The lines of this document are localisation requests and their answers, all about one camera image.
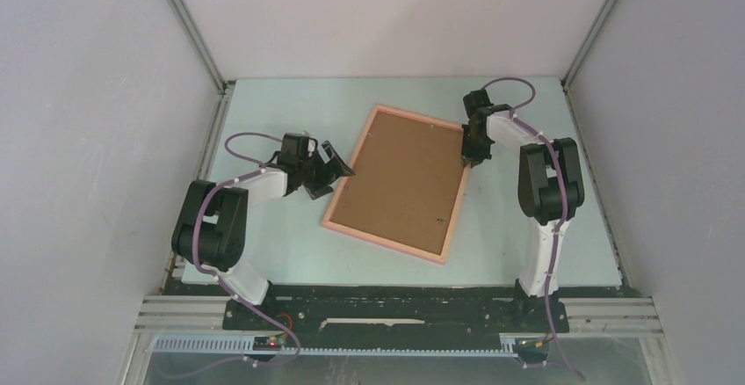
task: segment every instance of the wooden frame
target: wooden frame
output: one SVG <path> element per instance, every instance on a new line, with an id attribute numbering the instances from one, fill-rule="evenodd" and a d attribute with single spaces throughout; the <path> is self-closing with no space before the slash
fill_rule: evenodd
<path id="1" fill-rule="evenodd" d="M 354 169 L 355 162 L 357 162 L 358 160 L 359 153 L 363 148 L 365 139 L 368 137 L 368 133 L 370 131 L 371 126 L 373 125 L 373 121 L 375 120 L 375 117 L 379 113 L 389 113 L 389 114 L 393 114 L 396 116 L 405 117 L 405 118 L 416 120 L 416 121 L 421 121 L 423 123 L 428 123 L 433 126 L 445 127 L 445 128 L 449 128 L 452 130 L 457 130 L 459 132 L 463 131 L 463 128 L 461 127 L 461 125 L 452 123 L 450 121 L 434 119 L 431 117 L 423 116 L 423 115 L 416 114 L 416 113 L 406 112 L 400 109 L 391 108 L 391 107 L 384 106 L 384 105 L 376 105 L 372 109 L 372 112 L 370 116 L 368 117 L 367 122 L 365 124 L 365 128 L 363 129 L 362 134 L 359 136 L 357 145 L 354 149 L 354 152 L 351 155 L 350 166 L 352 169 Z M 416 256 L 418 258 L 423 258 L 423 259 L 443 265 L 445 261 L 447 260 L 448 254 L 450 253 L 452 235 L 455 231 L 455 226 L 458 222 L 460 204 L 463 200 L 463 194 L 466 191 L 466 184 L 468 182 L 469 172 L 470 172 L 470 166 L 467 166 L 463 169 L 463 174 L 460 177 L 460 184 L 458 187 L 457 195 L 455 197 L 454 205 L 452 207 L 450 222 L 447 226 L 447 231 L 445 233 L 445 240 L 443 242 L 443 247 L 442 247 L 442 251 L 440 252 L 440 254 L 435 254 L 435 253 L 431 253 L 428 251 L 424 251 L 424 250 L 418 249 L 416 247 L 413 247 L 413 246 L 410 246 L 404 243 L 398 243 L 396 241 L 389 240 L 381 236 L 376 236 L 374 234 L 366 233 L 364 231 L 360 231 L 358 229 L 354 229 L 352 227 L 344 226 L 336 222 L 333 222 L 331 220 L 331 217 L 334 214 L 334 211 L 336 210 L 336 206 L 339 203 L 339 200 L 341 199 L 342 194 L 344 193 L 344 190 L 345 190 L 345 187 L 347 186 L 347 182 L 349 181 L 349 178 L 341 179 L 338 187 L 336 188 L 336 192 L 334 193 L 334 196 L 331 200 L 329 208 L 327 209 L 326 214 L 323 216 L 321 224 L 326 229 L 331 229 L 336 232 L 345 234 L 347 236 L 359 238 L 361 240 L 365 240 L 370 243 L 375 243 L 375 244 L 387 247 L 388 249 L 392 249 L 394 251 L 400 251 L 402 253 L 406 253 L 412 256 Z"/>

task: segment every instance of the white tabletop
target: white tabletop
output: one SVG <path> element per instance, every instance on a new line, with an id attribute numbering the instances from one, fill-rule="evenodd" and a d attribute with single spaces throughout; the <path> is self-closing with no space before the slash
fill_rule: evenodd
<path id="1" fill-rule="evenodd" d="M 241 80 L 228 108 L 211 181 L 253 171 L 256 166 L 229 155 L 222 142 L 231 134 L 256 131 L 281 137 L 309 132 L 329 140 L 347 162 L 367 116 L 376 104 L 465 123 L 462 99 L 487 78 L 384 78 Z M 557 78 L 529 78 L 538 91 L 519 110 L 523 120 L 552 137 L 575 129 Z M 529 96 L 518 83 L 489 87 L 494 104 L 515 105 Z M 267 160 L 278 143 L 241 138 L 231 146 Z M 249 214 L 243 256 L 268 280 L 279 284 L 511 286 L 519 275 L 527 220 L 517 203 L 517 156 L 498 144 L 493 159 L 475 167 L 445 265 L 391 251 L 321 227 L 330 195 L 311 200 L 301 188 Z M 565 236 L 558 265 L 561 286 L 618 286 L 621 279 L 595 192 L 582 160 L 585 201 Z M 184 282 L 209 283 L 188 265 Z"/>

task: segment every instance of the brown board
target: brown board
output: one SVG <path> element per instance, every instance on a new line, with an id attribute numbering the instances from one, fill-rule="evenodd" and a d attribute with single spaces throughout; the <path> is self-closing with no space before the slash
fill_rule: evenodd
<path id="1" fill-rule="evenodd" d="M 325 228 L 443 264 L 466 188 L 458 124 L 377 105 Z"/>

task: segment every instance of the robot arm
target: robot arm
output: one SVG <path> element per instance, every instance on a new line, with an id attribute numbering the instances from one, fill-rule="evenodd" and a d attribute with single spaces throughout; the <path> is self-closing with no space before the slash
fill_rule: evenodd
<path id="1" fill-rule="evenodd" d="M 546 274 L 553 250 L 553 233 L 561 220 L 559 180 L 549 177 L 552 159 L 546 145 L 515 120 L 509 105 L 492 105 L 485 90 L 472 91 L 463 98 L 468 124 L 463 126 L 461 156 L 465 164 L 476 166 L 491 159 L 491 145 L 501 143 L 520 158 L 517 198 L 520 208 L 529 218 L 528 247 L 519 283 L 527 296 L 541 297 L 545 293 Z M 577 145 L 571 138 L 552 141 L 558 152 L 568 197 L 567 219 L 558 231 L 556 257 L 561 252 L 564 233 L 576 209 L 584 202 L 582 172 Z M 549 294 L 558 288 L 555 275 L 549 284 Z"/>
<path id="2" fill-rule="evenodd" d="M 302 134 L 285 134 L 281 149 L 270 162 L 243 181 L 219 190 L 207 206 L 206 216 L 217 215 L 217 222 L 197 220 L 199 207 L 216 187 L 204 180 L 189 185 L 176 229 L 171 239 L 173 252 L 192 260 L 194 226 L 200 222 L 199 262 L 236 294 L 258 305 L 264 300 L 269 282 L 241 258 L 245 243 L 248 212 L 268 200 L 286 196 L 300 186 L 311 199 L 331 193 L 340 177 L 354 175 L 328 142 L 322 144 L 328 161 L 317 149 L 317 141 Z"/>

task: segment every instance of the white wall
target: white wall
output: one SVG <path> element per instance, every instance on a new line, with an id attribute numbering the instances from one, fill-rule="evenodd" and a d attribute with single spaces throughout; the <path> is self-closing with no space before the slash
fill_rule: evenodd
<path id="1" fill-rule="evenodd" d="M 0 382 L 113 383 L 216 92 L 165 0 L 0 6 Z"/>
<path id="2" fill-rule="evenodd" d="M 619 246 L 685 379 L 743 383 L 745 0 L 621 0 L 574 90 Z"/>
<path id="3" fill-rule="evenodd" d="M 563 76 L 603 0 L 185 0 L 227 79 Z"/>

